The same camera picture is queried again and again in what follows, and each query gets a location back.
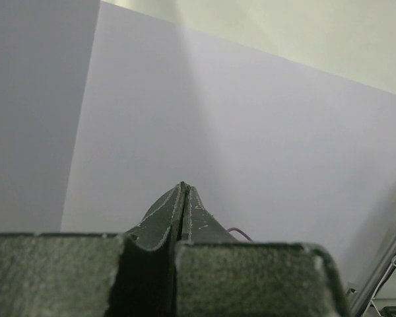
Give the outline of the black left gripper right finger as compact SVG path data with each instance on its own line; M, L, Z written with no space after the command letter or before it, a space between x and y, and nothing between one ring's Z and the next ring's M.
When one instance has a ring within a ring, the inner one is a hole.
M176 245L178 316L348 316L337 266L318 244L240 242L191 188Z

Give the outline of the aluminium frame post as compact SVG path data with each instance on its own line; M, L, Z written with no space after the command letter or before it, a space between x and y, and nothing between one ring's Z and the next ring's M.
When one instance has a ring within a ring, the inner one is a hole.
M393 220L367 272L357 284L355 294L348 296L352 316L363 316L367 313L380 286L391 276L391 271L396 269L396 216Z

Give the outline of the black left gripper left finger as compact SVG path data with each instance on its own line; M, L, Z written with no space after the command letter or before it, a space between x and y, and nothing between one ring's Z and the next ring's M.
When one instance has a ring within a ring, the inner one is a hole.
M0 316L168 316L184 185L123 233L0 234Z

